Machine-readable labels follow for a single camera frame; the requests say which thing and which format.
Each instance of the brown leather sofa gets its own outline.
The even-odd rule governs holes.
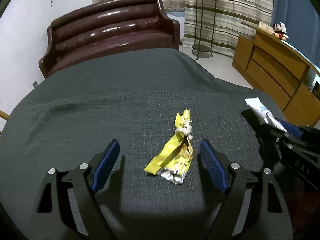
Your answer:
[[[39,67],[47,78],[93,58],[154,48],[179,50],[179,22],[166,15],[162,0],[109,0],[54,20]]]

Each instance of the wooden drawer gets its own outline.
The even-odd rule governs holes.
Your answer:
[[[320,116],[320,103],[305,84],[302,84],[283,113],[289,123],[314,125]]]
[[[252,60],[249,62],[247,73],[274,99],[280,109],[283,110],[290,98],[277,82]]]
[[[237,48],[233,61],[237,63],[243,70],[247,69],[253,50],[253,41],[239,35]]]
[[[268,72],[290,97],[293,96],[300,83],[283,65],[257,46],[252,59]]]
[[[254,37],[254,44],[259,46],[262,50],[270,54],[282,65],[285,66],[298,80],[301,80],[303,74],[308,67],[307,64],[295,55],[288,48],[268,37],[265,34],[256,32]]]

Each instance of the mickey mouse plush toy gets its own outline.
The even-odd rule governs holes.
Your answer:
[[[285,25],[283,23],[280,24],[273,24],[273,32],[272,34],[274,34],[276,36],[276,38],[278,38],[279,40],[283,40],[285,41],[286,38],[289,38],[287,35],[287,30],[285,28]]]

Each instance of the knot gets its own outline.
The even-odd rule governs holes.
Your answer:
[[[193,136],[192,136],[192,126],[190,123],[192,122],[190,119],[181,119],[181,122],[183,124],[183,127],[177,128],[175,130],[175,133],[180,133],[182,132],[184,136],[188,136],[188,139],[191,141]]]

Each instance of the silver bolt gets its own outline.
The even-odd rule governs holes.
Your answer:
[[[265,174],[271,174],[271,170],[269,168],[264,168],[263,171]]]
[[[85,169],[88,168],[88,167],[89,167],[89,165],[88,165],[87,163],[81,163],[80,166],[79,166],[79,168],[80,168],[81,170],[85,170]]]
[[[51,168],[50,170],[48,170],[48,173],[50,175],[54,174],[56,172],[56,169],[55,168]]]
[[[231,167],[235,170],[239,169],[240,168],[240,165],[238,163],[232,163],[231,164]]]

